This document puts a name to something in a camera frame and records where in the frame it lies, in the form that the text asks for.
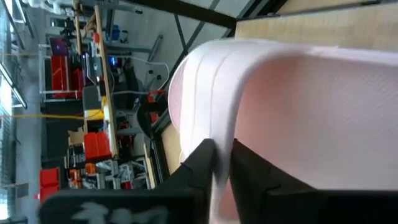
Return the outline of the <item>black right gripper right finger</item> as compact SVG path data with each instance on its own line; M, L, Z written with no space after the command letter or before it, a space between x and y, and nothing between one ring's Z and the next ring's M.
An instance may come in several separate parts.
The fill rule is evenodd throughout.
M229 181L241 223L397 224L397 192L319 190L280 170L238 140Z

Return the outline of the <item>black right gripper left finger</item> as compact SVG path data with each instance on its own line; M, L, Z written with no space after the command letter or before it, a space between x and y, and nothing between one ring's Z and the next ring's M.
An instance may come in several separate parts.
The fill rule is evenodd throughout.
M157 187L157 190L165 194L166 209L159 223L209 222L215 151L214 140L202 140L182 165Z

